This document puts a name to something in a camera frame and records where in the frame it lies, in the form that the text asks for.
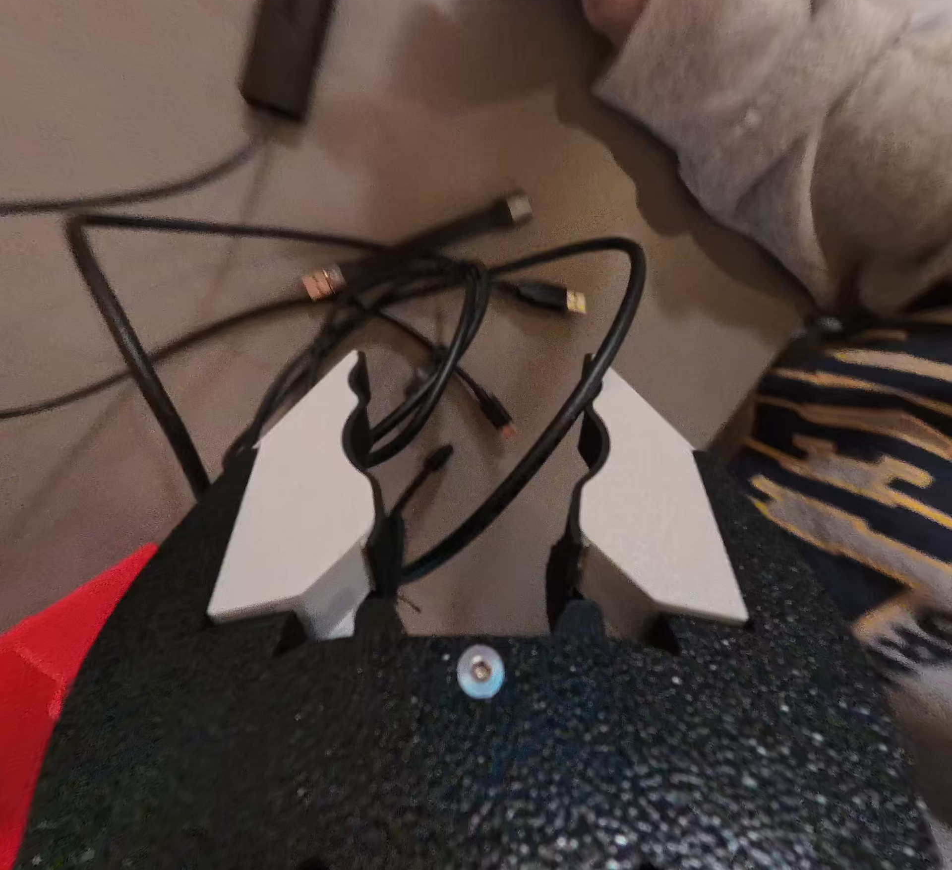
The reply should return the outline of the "black usb hub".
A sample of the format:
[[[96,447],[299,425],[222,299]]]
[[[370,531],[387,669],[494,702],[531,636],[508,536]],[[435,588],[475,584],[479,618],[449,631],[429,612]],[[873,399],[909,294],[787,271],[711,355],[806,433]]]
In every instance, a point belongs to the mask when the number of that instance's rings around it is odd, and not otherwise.
[[[293,124],[307,116],[336,0],[257,0],[240,93]]]

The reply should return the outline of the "red plastic tray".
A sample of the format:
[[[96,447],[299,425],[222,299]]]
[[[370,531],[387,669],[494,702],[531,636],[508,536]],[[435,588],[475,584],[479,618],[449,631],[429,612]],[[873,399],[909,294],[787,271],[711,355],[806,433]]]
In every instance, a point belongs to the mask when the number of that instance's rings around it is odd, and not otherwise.
[[[89,649],[158,546],[149,543],[1,636],[1,867],[11,868],[41,765]]]

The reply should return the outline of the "person's patterned pants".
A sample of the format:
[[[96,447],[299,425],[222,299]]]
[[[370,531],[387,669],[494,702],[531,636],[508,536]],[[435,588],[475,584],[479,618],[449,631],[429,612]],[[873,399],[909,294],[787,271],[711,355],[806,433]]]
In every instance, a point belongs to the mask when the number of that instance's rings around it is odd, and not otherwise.
[[[897,681],[950,680],[950,302],[793,345],[731,460]]]

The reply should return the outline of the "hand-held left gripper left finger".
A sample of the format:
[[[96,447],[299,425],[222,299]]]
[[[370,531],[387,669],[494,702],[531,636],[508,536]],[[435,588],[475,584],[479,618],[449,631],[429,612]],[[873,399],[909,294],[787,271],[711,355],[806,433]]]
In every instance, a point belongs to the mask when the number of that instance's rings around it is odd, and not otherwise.
[[[366,357],[352,351],[262,435],[207,615],[291,614],[308,638],[351,638],[366,602],[393,602],[403,521],[369,471]]]

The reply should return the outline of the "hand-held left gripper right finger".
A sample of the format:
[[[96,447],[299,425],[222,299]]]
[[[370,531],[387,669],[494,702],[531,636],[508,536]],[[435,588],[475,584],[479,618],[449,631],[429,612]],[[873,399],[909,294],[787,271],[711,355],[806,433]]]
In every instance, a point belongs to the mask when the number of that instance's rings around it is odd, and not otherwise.
[[[749,620],[695,453],[615,370],[581,414],[585,466],[546,565],[546,617],[594,602],[609,633],[647,636],[661,618]]]

